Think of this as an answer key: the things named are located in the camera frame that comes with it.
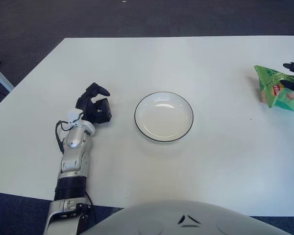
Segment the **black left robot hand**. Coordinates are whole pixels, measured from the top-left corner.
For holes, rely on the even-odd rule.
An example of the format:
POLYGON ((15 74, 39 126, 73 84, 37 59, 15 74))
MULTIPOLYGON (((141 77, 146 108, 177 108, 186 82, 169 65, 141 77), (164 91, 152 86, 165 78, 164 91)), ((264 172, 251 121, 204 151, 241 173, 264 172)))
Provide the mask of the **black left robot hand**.
POLYGON ((102 124, 111 120, 111 110, 107 98, 92 102, 92 98, 98 94, 110 96, 110 93, 97 83, 92 83, 86 91, 78 98, 76 108, 83 111, 82 120, 88 121, 91 124, 102 124))

